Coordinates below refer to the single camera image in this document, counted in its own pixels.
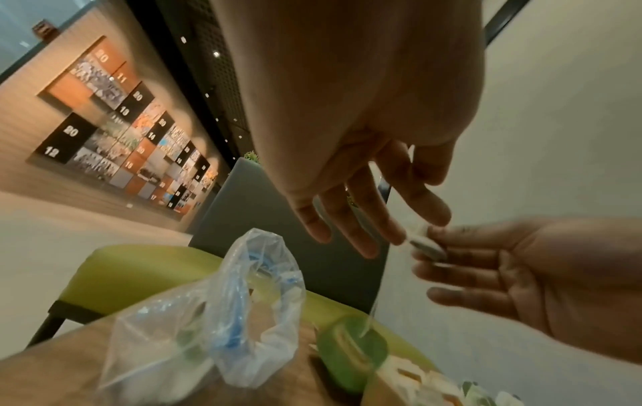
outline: gray chair backrest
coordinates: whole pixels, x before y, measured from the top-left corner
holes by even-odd
[[[283,237],[296,258],[307,290],[367,313],[377,296],[389,245],[359,210],[355,213],[379,244],[381,252],[374,260],[364,259],[335,227],[330,243],[314,241],[261,166],[241,159],[207,208],[189,245],[224,257],[249,229],[271,231]]]

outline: transparent plastic bag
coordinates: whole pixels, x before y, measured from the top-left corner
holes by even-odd
[[[253,299],[265,285],[274,325],[248,335]],[[170,405],[223,379],[256,388],[292,359],[305,300],[303,275],[283,239],[252,229],[231,246],[218,272],[123,312],[98,385],[111,405]]]

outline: hand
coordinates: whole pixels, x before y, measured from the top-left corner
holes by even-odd
[[[367,258],[378,254],[347,201],[393,244],[368,162],[428,222],[445,225],[440,184],[473,118],[484,76],[481,3],[470,0],[213,0],[267,175],[312,237],[312,204]],[[407,145],[414,144],[413,162]]]
[[[419,252],[428,297],[517,320],[566,344],[642,363],[642,220],[525,219],[429,228],[447,252]]]

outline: tabletop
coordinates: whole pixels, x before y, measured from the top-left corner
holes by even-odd
[[[94,393],[115,320],[97,320],[0,361],[0,405],[97,405]],[[239,389],[217,381],[181,405],[358,405],[358,397],[330,381],[310,348],[315,342],[313,326],[302,322],[296,355],[260,388]]]

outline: chair leg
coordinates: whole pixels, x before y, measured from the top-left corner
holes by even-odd
[[[27,344],[27,348],[49,340],[58,331],[64,321],[64,317],[48,314],[45,321],[40,325],[40,328],[38,328],[38,331],[35,332],[31,338],[31,341],[29,341],[29,344]]]

